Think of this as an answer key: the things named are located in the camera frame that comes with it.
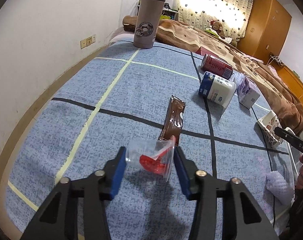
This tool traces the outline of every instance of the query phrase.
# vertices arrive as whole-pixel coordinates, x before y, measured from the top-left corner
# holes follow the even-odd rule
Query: curtain
[[[225,36],[236,40],[245,36],[253,0],[179,0],[178,6],[180,21],[204,31],[218,20]]]

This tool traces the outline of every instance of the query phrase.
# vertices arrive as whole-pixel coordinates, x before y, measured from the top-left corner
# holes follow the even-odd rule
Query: blue bedsheet
[[[134,117],[163,124],[169,98],[175,95],[186,102],[183,129],[193,132],[180,136],[186,157],[219,179],[239,177],[271,223],[276,220],[279,233],[286,223],[286,217],[279,215],[287,207],[265,189],[265,178],[278,170],[292,186],[294,182],[285,144],[277,151],[266,147],[256,124],[270,107],[261,95],[249,110],[234,95],[223,115],[221,106],[212,102],[206,110],[197,95],[196,68],[201,61],[198,54],[160,43],[137,49],[129,39],[110,46],[66,82],[54,97],[79,104],[55,98],[49,102],[10,174],[6,209],[19,230],[24,231],[55,179],[84,178],[103,168],[130,140],[157,139],[159,128]],[[119,113],[128,114],[127,118]],[[175,169],[165,183],[158,175],[127,167],[119,194],[107,203],[111,238],[188,239],[195,205],[182,194]],[[81,203],[78,224],[82,235]],[[216,239],[221,239],[221,228],[218,200]]]

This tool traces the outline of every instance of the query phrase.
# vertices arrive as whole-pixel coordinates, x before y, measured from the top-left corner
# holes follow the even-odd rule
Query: blue bottle label
[[[199,95],[204,96],[206,98],[208,97],[208,94],[214,82],[214,78],[215,78],[215,74],[208,71],[205,72],[204,78],[198,90]]]

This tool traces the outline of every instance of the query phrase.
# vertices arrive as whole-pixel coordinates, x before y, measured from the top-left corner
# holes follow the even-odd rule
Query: wooden wardrobe
[[[281,52],[290,21],[290,14],[277,0],[254,0],[245,37],[237,49],[267,64],[271,52],[274,56]]]

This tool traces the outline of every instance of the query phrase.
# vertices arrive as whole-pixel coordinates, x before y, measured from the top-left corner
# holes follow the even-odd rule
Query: white paper box
[[[239,102],[248,109],[250,109],[260,97],[260,91],[256,84],[245,76],[237,88],[237,94]]]
[[[277,115],[271,110],[267,115],[260,118],[257,123],[263,129],[266,138],[273,149],[279,146],[283,139],[279,136],[275,135],[274,130],[275,127],[282,128],[281,124],[279,123]]]

